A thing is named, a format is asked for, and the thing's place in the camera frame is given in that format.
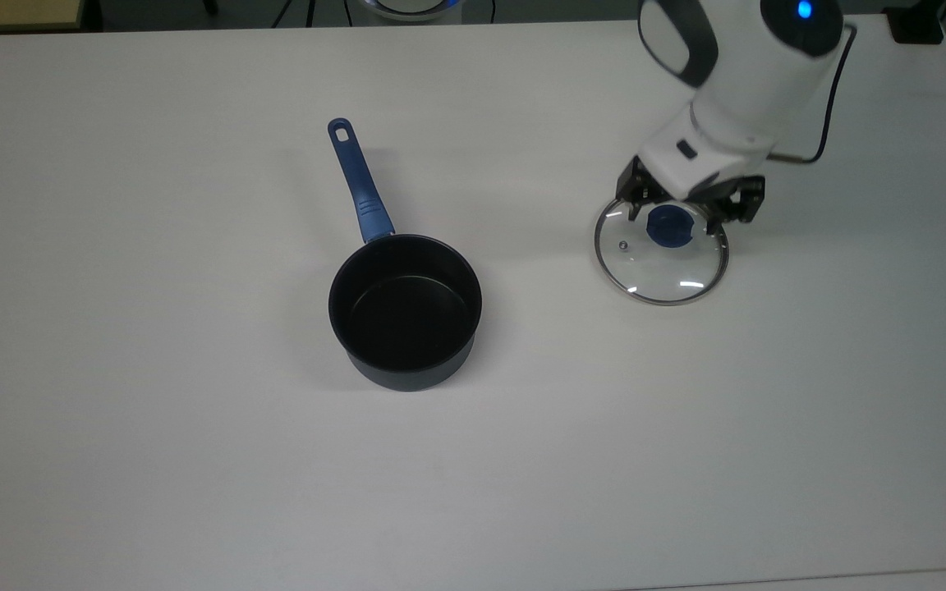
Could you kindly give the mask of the Franka gripper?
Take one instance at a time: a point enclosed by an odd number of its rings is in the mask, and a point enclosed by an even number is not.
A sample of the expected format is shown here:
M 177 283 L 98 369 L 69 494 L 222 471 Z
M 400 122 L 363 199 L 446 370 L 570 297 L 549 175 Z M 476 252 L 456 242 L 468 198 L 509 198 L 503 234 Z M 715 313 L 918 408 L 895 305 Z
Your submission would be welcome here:
M 615 199 L 634 222 L 647 204 L 691 198 L 716 236 L 732 221 L 751 223 L 765 201 L 765 176 L 744 176 L 765 160 L 774 133 L 723 119 L 700 117 L 687 103 L 639 146 L 617 179 Z

